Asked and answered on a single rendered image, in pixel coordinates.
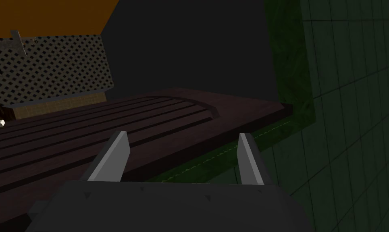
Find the dark brown slatted door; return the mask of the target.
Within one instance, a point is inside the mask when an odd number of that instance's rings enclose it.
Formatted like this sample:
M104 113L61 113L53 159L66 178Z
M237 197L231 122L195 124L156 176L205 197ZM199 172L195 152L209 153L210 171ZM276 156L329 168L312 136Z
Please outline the dark brown slatted door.
M0 128L0 232L24 232L29 208L77 180L116 131L131 153L123 180L145 181L292 114L290 104L189 89L106 101Z

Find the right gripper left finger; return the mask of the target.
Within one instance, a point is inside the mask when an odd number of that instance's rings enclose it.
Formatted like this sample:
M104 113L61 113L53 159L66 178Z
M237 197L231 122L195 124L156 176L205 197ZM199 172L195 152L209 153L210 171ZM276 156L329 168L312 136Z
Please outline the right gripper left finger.
M126 131L116 131L105 143L80 181L119 182L130 155Z

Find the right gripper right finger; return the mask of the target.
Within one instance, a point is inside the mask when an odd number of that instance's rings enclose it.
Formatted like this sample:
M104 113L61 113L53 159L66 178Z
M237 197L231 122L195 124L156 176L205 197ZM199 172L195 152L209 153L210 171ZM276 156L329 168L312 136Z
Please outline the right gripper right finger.
M273 185L267 167L253 136L240 133L237 145L237 161L242 184Z

